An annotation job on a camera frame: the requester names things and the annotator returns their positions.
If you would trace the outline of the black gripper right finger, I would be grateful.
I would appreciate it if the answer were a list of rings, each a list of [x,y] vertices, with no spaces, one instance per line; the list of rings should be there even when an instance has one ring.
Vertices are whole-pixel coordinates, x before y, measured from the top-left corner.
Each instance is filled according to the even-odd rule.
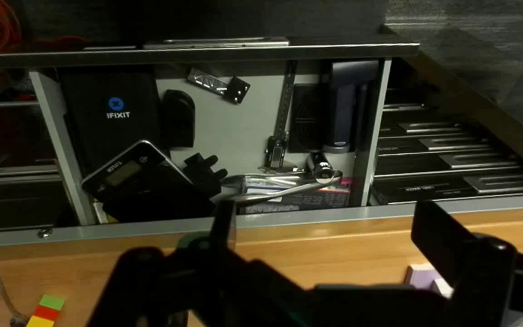
[[[475,235],[435,202],[417,202],[410,241],[452,288],[452,302],[510,301],[515,250],[495,237]]]

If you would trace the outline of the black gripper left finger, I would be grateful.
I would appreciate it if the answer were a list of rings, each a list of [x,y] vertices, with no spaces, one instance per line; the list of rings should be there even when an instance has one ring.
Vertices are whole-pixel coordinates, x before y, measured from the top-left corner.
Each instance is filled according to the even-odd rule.
[[[234,246],[234,221],[236,221],[236,202],[221,201],[216,210],[216,217],[208,233],[208,248],[212,251],[225,251]]]

